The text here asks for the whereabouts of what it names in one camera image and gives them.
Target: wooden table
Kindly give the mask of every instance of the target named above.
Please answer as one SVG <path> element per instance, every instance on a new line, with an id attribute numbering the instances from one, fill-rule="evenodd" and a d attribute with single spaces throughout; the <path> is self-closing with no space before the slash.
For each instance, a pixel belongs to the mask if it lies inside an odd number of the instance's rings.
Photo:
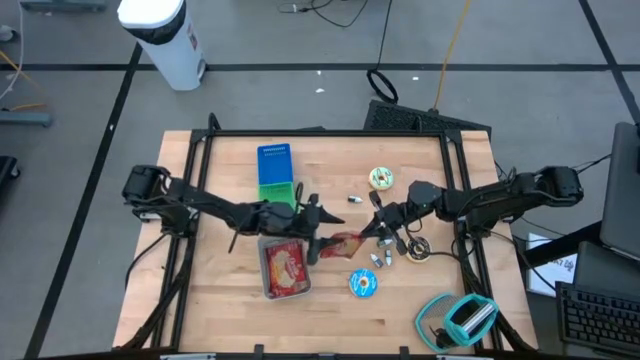
<path id="1" fill-rule="evenodd" d="M 462 135 L 471 185 L 497 181 L 487 134 Z M 165 133 L 158 165 L 169 169 L 173 176 L 182 175 L 189 136 L 189 132 Z M 360 231 L 369 222 L 373 206 L 368 201 L 352 204 L 346 199 L 348 195 L 368 198 L 367 176 L 374 167 L 388 167 L 395 175 L 395 185 L 380 193 L 385 204 L 405 201 L 408 186 L 414 180 L 446 187 L 439 142 L 434 138 L 216 137 L 206 190 L 234 202 L 255 201 L 256 148 L 282 142 L 291 144 L 295 180 L 305 186 L 303 198 L 318 193 L 324 207 L 346 221 L 344 225 L 321 225 L 321 236 Z M 450 153 L 460 188 L 452 145 Z M 507 225 L 500 224 L 495 231 L 510 236 Z M 158 234 L 158 223 L 143 224 L 137 252 Z M 432 214 L 423 219 L 419 234 L 430 240 L 435 251 L 450 251 L 452 224 Z M 352 260 L 320 259 L 310 267 L 309 294 L 270 301 L 263 295 L 257 237 L 240 237 L 234 252 L 227 254 L 232 236 L 233 231 L 223 221 L 202 217 L 180 351 L 253 352 L 255 344 L 264 344 L 269 353 L 363 354 L 397 353 L 400 346 L 406 345 L 412 354 L 430 353 L 414 328 L 415 316 L 440 293 L 464 294 L 455 260 L 434 256 L 424 264 L 414 264 L 394 250 L 393 265 L 375 270 L 380 283 L 377 293 L 367 300 L 356 298 L 347 279 L 357 268 L 374 268 L 369 254 L 379 251 L 375 241 L 370 240 Z M 492 237 L 484 240 L 484 247 L 496 302 L 522 338 L 537 346 L 513 245 Z M 167 251 L 168 241 L 132 272 L 114 345 L 129 340 L 157 304 Z M 163 344 L 169 343 L 173 316 L 172 308 L 167 314 Z"/>

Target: gray floor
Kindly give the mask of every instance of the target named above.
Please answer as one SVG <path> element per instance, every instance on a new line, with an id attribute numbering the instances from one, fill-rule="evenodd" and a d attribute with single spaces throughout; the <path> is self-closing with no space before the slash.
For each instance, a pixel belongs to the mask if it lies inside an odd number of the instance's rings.
<path id="1" fill-rule="evenodd" d="M 286 1 L 189 0 L 200 41 L 212 64 L 375 62 L 386 1 L 371 0 L 350 29 L 315 15 L 285 15 Z M 134 41 L 117 21 L 118 1 L 104 14 L 26 14 L 25 62 L 29 64 L 128 62 Z M 640 62 L 639 25 L 633 0 L 590 1 L 620 63 Z M 327 10 L 347 20 L 361 2 L 336 2 Z M 464 1 L 396 1 L 383 62 L 440 62 Z M 10 0 L 0 3 L 0 24 L 17 27 Z M 2 46 L 17 59 L 16 45 Z M 477 0 L 456 45 L 456 63 L 603 64 L 577 1 Z M 142 62 L 149 62 L 143 56 Z M 438 72 L 389 71 L 400 105 L 428 109 Z M 9 73 L 0 73 L 0 86 Z M 19 158 L 24 169 L 0 212 L 0 358 L 24 354 L 123 73 L 31 72 L 2 107 L 44 101 L 55 117 L 49 129 L 0 127 L 0 154 Z M 640 92 L 640 74 L 626 73 Z M 322 88 L 323 93 L 316 93 Z M 363 72 L 212 72 L 193 92 L 172 91 L 157 72 L 135 74 L 108 154 L 76 256 L 41 355 L 106 350 L 124 293 L 123 277 L 140 229 L 119 193 L 131 166 L 154 163 L 165 130 L 202 127 L 214 111 L 229 129 L 300 128 L 323 125 L 357 129 L 375 98 Z M 608 72 L 449 72 L 439 106 L 453 117 L 493 127 L 493 151 L 503 167 L 537 170 L 575 165 L 607 154 L 613 126 L 631 122 Z M 571 209 L 528 214 L 561 232 L 601 216 L 607 165 L 581 177 L 586 197 Z M 516 223 L 516 233 L 545 234 Z M 530 296 L 541 348 L 560 351 L 553 301 Z"/>

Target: white container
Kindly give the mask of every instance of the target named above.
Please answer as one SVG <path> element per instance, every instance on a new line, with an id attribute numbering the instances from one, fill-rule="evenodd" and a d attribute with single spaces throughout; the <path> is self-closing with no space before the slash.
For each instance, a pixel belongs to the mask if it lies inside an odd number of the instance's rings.
<path id="1" fill-rule="evenodd" d="M 122 0 L 118 19 L 174 90 L 200 86 L 206 62 L 185 0 Z"/>

